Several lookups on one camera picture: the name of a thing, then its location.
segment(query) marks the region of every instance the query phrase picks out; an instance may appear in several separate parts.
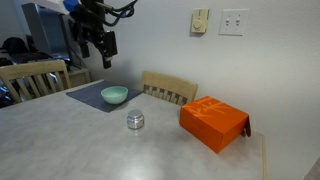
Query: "dark blue placemat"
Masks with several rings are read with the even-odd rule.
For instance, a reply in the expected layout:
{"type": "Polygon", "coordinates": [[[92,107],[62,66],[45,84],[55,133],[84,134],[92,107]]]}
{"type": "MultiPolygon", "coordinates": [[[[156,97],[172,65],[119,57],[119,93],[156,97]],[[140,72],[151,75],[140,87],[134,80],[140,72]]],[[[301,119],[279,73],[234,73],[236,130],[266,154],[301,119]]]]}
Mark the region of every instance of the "dark blue placemat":
{"type": "Polygon", "coordinates": [[[67,92],[66,94],[76,100],[79,100],[85,104],[88,104],[89,106],[100,109],[104,112],[111,112],[117,107],[121,106],[122,104],[130,101],[132,98],[141,94],[141,91],[139,90],[128,88],[128,97],[123,103],[116,105],[108,104],[103,100],[101,96],[101,91],[110,86],[118,86],[118,84],[109,81],[102,81],[100,83],[93,84],[91,86],[75,90],[73,92],[67,92]]]}

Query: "white table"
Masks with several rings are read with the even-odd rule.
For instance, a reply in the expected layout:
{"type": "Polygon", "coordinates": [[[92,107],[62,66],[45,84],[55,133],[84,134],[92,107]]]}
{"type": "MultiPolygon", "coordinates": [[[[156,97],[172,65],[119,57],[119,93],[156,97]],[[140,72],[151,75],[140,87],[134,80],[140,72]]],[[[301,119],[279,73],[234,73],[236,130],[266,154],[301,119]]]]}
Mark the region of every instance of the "white table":
{"type": "Polygon", "coordinates": [[[179,125],[179,111],[141,94],[106,113],[65,92],[0,109],[0,180],[263,179],[262,135],[216,154],[179,125]],[[126,125],[133,109],[145,116],[136,131],[126,125]]]}

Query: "small glass jar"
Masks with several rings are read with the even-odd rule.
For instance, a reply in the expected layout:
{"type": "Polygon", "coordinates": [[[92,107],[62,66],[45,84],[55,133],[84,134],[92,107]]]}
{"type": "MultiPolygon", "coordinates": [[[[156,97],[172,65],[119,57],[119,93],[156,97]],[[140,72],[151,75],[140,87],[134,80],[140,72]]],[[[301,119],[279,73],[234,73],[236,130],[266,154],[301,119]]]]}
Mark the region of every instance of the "small glass jar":
{"type": "Polygon", "coordinates": [[[127,125],[130,129],[139,129],[144,125],[144,116],[140,110],[132,110],[128,113],[127,125]]]}

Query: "chair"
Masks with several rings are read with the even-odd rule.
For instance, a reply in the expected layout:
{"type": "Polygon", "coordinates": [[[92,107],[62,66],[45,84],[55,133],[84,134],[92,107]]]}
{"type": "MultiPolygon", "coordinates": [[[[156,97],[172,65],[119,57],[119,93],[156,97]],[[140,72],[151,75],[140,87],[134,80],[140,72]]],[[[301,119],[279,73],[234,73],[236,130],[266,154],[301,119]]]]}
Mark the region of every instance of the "chair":
{"type": "Polygon", "coordinates": [[[0,67],[0,78],[16,103],[71,88],[68,71],[63,60],[42,61],[0,67]]]}
{"type": "Polygon", "coordinates": [[[141,90],[151,96],[184,105],[194,100],[198,84],[156,72],[142,72],[141,90]]]}

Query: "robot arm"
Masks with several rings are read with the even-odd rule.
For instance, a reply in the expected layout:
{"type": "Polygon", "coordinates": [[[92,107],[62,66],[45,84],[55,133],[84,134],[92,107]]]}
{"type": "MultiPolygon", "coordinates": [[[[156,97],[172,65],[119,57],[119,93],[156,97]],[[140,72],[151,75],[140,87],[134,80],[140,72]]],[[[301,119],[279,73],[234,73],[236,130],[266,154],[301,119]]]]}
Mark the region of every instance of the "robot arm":
{"type": "Polygon", "coordinates": [[[73,39],[78,41],[82,57],[89,56],[87,42],[91,42],[102,55],[104,68],[111,67],[111,59],[118,53],[115,33],[105,31],[103,25],[115,26],[121,18],[134,14],[134,5],[138,0],[116,9],[104,4],[103,0],[30,0],[32,3],[70,14],[74,21],[69,21],[73,39]],[[107,22],[105,15],[114,16],[113,22],[107,22]]]}

